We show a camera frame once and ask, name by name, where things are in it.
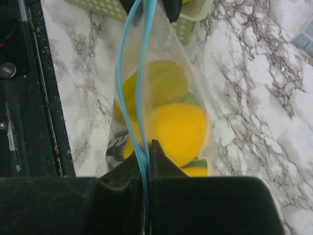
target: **plastic bag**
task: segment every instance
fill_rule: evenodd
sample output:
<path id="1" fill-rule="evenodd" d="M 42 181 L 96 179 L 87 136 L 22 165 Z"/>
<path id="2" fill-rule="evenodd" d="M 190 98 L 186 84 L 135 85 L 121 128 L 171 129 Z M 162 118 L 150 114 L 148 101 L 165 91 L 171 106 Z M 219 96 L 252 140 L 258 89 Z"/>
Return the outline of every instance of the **plastic bag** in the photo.
<path id="1" fill-rule="evenodd" d="M 190 62 L 160 1 L 139 67 L 146 17 L 144 12 L 130 28 L 121 61 L 122 92 L 136 143 L 145 152 L 151 140 L 158 140 L 165 155 L 187 175 L 214 175 L 211 121 Z M 110 168 L 134 151 L 117 96 L 113 113 L 107 150 Z"/>

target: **metal screw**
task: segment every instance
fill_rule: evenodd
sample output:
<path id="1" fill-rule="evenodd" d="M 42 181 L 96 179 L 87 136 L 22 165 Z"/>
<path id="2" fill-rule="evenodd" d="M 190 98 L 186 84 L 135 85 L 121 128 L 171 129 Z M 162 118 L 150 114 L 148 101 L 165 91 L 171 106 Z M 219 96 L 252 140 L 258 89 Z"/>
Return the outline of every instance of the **metal screw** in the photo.
<path id="1" fill-rule="evenodd" d="M 5 63 L 0 66 L 0 77 L 11 78 L 16 74 L 16 67 L 12 63 Z"/>
<path id="2" fill-rule="evenodd" d="M 5 128 L 4 122 L 0 122 L 0 129 L 3 130 Z"/>

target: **countertop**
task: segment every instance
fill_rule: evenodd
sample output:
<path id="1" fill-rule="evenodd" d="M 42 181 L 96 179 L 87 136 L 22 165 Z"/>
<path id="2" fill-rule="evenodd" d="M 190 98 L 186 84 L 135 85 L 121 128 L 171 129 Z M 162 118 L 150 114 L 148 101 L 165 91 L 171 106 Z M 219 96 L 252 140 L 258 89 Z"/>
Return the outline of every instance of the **countertop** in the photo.
<path id="1" fill-rule="evenodd" d="M 42 0 L 77 176 L 107 172 L 114 70 L 123 24 Z M 291 39 L 311 0 L 216 0 L 185 47 L 221 156 L 220 175 L 269 187 L 286 234 L 313 234 L 313 63 Z"/>

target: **green plastic basket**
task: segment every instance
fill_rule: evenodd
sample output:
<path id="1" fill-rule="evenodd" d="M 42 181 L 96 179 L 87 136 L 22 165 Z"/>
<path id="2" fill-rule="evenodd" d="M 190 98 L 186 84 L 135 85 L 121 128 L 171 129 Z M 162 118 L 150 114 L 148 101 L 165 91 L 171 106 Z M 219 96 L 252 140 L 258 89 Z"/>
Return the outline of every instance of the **green plastic basket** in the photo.
<path id="1" fill-rule="evenodd" d="M 127 14 L 118 0 L 65 0 L 71 4 L 94 11 L 125 23 Z M 181 13 L 172 26 L 183 45 L 190 43 L 198 24 L 211 11 L 213 0 L 191 0 L 183 4 Z"/>

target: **yellow mango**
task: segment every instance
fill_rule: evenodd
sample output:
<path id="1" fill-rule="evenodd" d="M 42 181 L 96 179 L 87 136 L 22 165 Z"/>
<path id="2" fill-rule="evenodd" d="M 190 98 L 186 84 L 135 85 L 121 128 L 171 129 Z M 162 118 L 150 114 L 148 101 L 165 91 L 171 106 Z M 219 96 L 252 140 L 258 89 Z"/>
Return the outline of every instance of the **yellow mango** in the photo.
<path id="1" fill-rule="evenodd" d="M 176 102 L 188 92 L 188 79 L 182 67 L 172 60 L 156 60 L 149 67 L 149 87 L 145 92 L 150 94 L 152 107 L 155 108 L 171 102 Z M 137 72 L 135 72 L 123 85 L 122 90 L 125 105 L 130 119 L 137 120 L 135 108 L 135 85 Z M 125 125 L 122 112 L 114 101 L 113 104 L 115 120 Z"/>
<path id="2" fill-rule="evenodd" d="M 207 168 L 204 167 L 190 167 L 181 168 L 181 170 L 189 177 L 207 177 Z"/>
<path id="3" fill-rule="evenodd" d="M 210 124 L 200 107 L 186 103 L 157 107 L 152 110 L 146 123 L 147 138 L 158 140 L 165 155 L 178 167 L 190 163 L 198 156 Z M 124 158 L 129 157 L 133 150 L 131 139 L 128 138 L 123 150 Z"/>

